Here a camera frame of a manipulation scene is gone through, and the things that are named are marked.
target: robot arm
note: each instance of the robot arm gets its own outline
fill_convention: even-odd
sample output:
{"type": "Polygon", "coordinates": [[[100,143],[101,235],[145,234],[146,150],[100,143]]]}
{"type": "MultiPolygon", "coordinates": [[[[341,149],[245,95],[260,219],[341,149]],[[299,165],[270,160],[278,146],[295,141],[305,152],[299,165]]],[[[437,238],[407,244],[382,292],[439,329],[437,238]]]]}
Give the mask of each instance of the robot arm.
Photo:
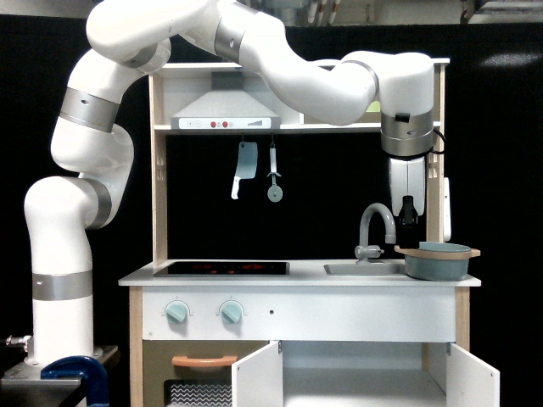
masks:
{"type": "Polygon", "coordinates": [[[357,121],[378,100],[382,146],[392,156],[390,188],[393,213],[400,217],[400,245],[418,247],[414,231],[425,199],[424,160],[419,158],[434,145],[431,59],[420,53],[360,51],[327,71],[299,57],[287,43],[283,23],[270,15],[233,0],[185,3],[139,0],[128,7],[126,0],[107,0],[89,16],[89,42],[102,55],[125,63],[140,48],[179,34],[253,70],[285,104],[332,125],[357,121]]]}
{"type": "MultiPolygon", "coordinates": [[[[79,176],[41,180],[25,200],[40,364],[93,352],[85,229],[114,218],[133,159],[130,137],[114,125],[116,111],[134,81],[167,62],[169,38],[177,34],[253,70],[288,106],[333,125],[355,122],[379,100],[383,149],[397,159],[433,145],[434,67],[425,55],[356,52],[327,71],[294,53],[281,21],[234,0],[105,0],[89,16],[93,50],[70,77],[53,134],[53,158],[79,176]],[[71,338],[71,346],[59,337],[71,338]]],[[[411,190],[393,193],[393,200],[404,193],[411,190]]]]}

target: mint green knob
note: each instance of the mint green knob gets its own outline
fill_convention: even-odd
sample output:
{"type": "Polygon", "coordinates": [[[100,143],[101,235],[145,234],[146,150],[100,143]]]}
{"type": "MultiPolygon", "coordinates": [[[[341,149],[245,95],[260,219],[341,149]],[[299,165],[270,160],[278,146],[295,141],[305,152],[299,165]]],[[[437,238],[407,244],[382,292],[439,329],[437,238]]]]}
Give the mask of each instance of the mint green knob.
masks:
{"type": "Polygon", "coordinates": [[[228,324],[235,324],[241,320],[244,309],[238,301],[226,301],[219,312],[223,321],[228,324]]]}
{"type": "Polygon", "coordinates": [[[188,309],[182,301],[172,301],[166,306],[166,318],[174,324],[181,324],[188,314],[188,309]]]}

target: silver joint ring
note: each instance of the silver joint ring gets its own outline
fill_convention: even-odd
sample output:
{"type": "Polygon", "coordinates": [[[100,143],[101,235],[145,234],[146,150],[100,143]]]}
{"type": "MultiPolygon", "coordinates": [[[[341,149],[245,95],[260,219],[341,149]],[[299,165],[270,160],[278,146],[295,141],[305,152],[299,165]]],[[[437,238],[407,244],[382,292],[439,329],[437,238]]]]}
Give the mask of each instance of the silver joint ring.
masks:
{"type": "Polygon", "coordinates": [[[118,103],[69,87],[66,89],[59,116],[72,123],[110,133],[113,130],[118,109],[118,103]]]}
{"type": "Polygon", "coordinates": [[[92,295],[92,270],[73,274],[32,273],[32,298],[40,301],[65,301],[92,295]]]}
{"type": "Polygon", "coordinates": [[[432,110],[415,116],[381,113],[381,145],[386,153],[398,157],[427,153],[434,146],[432,110]]]}
{"type": "Polygon", "coordinates": [[[239,49],[244,38],[247,22],[259,12],[240,3],[232,3],[223,14],[215,34],[215,53],[219,57],[239,64],[239,49]]]}
{"type": "Polygon", "coordinates": [[[349,59],[347,61],[342,61],[341,64],[357,64],[357,65],[360,65],[362,68],[365,68],[370,73],[370,75],[373,78],[373,81],[375,82],[375,93],[378,92],[378,90],[379,90],[379,79],[377,78],[377,75],[376,75],[375,71],[373,70],[373,68],[370,65],[364,64],[363,62],[356,61],[354,59],[349,59]]]}
{"type": "Polygon", "coordinates": [[[111,215],[111,208],[113,207],[111,195],[109,194],[108,188],[106,188],[102,182],[91,178],[84,178],[84,180],[89,183],[98,195],[98,213],[96,214],[94,222],[87,229],[99,229],[105,225],[109,215],[111,215]]]}
{"type": "Polygon", "coordinates": [[[119,65],[122,65],[126,68],[140,68],[153,59],[153,56],[156,54],[156,50],[159,44],[149,45],[142,49],[134,58],[130,58],[127,61],[120,62],[119,65]]]}

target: black induction cooktop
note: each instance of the black induction cooktop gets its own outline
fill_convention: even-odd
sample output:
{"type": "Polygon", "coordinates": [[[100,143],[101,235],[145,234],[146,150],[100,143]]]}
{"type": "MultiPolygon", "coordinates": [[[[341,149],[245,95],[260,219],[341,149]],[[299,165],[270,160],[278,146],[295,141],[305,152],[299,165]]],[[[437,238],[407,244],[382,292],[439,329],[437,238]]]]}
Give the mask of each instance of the black induction cooktop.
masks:
{"type": "Polygon", "coordinates": [[[154,276],[286,276],[289,266],[284,261],[177,261],[154,276]]]}

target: white countertop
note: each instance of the white countertop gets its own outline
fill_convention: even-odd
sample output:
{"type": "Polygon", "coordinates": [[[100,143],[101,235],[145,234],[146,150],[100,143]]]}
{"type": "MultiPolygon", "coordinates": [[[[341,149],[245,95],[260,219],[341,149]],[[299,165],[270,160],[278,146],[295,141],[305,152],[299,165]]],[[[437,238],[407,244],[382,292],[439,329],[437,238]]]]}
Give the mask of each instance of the white countertop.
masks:
{"type": "Polygon", "coordinates": [[[207,260],[207,259],[170,259],[161,265],[153,263],[119,280],[120,286],[136,287],[480,287],[481,281],[468,275],[459,282],[427,282],[406,276],[393,274],[387,276],[330,276],[324,265],[354,264],[355,259],[314,259],[314,260],[277,260],[290,263],[286,276],[161,276],[154,273],[177,261],[248,261],[248,260],[207,260]]]}

